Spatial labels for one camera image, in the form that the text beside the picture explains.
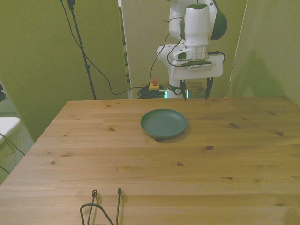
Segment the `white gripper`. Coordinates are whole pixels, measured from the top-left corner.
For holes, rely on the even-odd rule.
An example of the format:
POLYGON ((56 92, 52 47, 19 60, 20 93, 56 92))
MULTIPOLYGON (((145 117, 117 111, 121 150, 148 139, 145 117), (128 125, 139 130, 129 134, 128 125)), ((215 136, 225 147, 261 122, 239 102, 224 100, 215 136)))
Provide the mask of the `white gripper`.
POLYGON ((186 79, 207 78, 205 99, 207 100, 212 86, 213 78, 223 74, 223 55, 209 56, 202 61, 176 61, 171 66, 170 76, 174 80, 180 80, 180 89, 184 100, 187 100, 186 79))

